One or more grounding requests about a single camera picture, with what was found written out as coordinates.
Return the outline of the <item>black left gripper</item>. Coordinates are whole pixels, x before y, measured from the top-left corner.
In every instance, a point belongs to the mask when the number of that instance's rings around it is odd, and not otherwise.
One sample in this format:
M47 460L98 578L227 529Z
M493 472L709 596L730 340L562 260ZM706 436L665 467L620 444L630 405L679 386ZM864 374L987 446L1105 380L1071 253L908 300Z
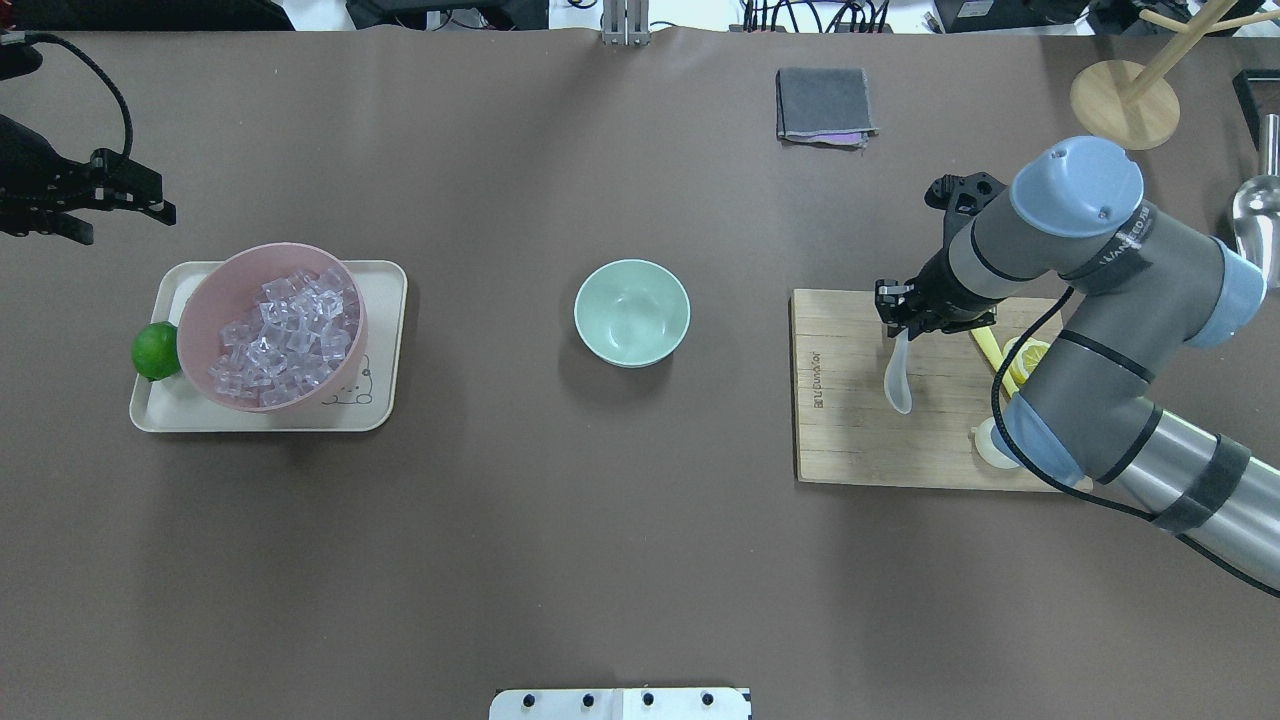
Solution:
M81 163L58 156L52 176L40 186L40 233L83 246L93 245L93 227L73 217L74 210L127 210L164 225L177 223L177 206L164 197L163 177L110 149L97 149Z

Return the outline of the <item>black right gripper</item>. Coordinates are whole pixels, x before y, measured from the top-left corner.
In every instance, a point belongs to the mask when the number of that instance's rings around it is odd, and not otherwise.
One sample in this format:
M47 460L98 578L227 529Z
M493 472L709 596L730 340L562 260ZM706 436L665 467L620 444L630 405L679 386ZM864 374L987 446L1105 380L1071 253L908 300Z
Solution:
M876 282L876 310L890 338L916 338L931 332L955 334L996 323L998 302L972 292L957 279L948 250L972 219L1005 190L1006 184L988 173L947 174L933 181L924 201L943 211L941 249L911 279Z

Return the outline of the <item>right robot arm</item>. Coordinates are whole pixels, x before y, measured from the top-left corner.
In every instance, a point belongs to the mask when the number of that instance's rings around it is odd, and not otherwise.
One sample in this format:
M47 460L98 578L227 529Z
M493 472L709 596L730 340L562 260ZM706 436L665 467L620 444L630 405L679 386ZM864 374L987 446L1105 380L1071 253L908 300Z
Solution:
M989 392L996 452L1047 486L1125 512L1266 594L1277 593L1277 470L1152 402L1184 347L1230 340L1262 307L1262 272L1144 197L1115 142L1061 140L1009 184L946 176L927 195L943 245L910 279L876 283L902 342L991 325L1000 302L1056 274L1074 314L1007 402Z

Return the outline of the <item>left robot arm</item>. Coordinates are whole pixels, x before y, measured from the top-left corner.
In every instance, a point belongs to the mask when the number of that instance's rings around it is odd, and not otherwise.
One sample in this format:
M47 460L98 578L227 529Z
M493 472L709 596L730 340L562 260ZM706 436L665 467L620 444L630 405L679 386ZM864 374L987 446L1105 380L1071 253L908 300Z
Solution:
M163 177L132 158L134 124L116 83L86 51L46 31L3 32L3 78L36 72L44 55L38 44L64 47L84 63L115 99L122 114L122 149L101 147L87 161L60 155L38 132L10 117L1 118L1 229L13 237L60 236L83 246L95 241L93 227L74 210L137 211L164 225L177 223L177 206L164 196Z

